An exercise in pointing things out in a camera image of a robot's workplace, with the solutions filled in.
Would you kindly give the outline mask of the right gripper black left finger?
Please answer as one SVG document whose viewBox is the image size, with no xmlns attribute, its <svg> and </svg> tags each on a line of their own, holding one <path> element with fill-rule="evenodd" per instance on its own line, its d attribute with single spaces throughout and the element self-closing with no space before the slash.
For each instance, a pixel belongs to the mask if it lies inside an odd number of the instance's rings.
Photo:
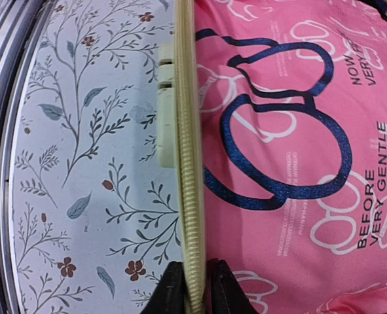
<svg viewBox="0 0 387 314">
<path fill-rule="evenodd" d="M 187 287 L 182 262 L 170 262 L 141 314 L 186 314 Z"/>
</svg>

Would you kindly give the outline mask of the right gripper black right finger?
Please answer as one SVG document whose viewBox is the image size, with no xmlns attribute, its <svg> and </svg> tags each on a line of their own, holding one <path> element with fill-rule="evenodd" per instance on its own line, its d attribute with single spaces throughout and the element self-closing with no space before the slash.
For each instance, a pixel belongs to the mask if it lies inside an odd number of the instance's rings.
<svg viewBox="0 0 387 314">
<path fill-rule="evenodd" d="M 210 313 L 257 313 L 225 260 L 212 258 L 206 267 L 210 280 Z"/>
</svg>

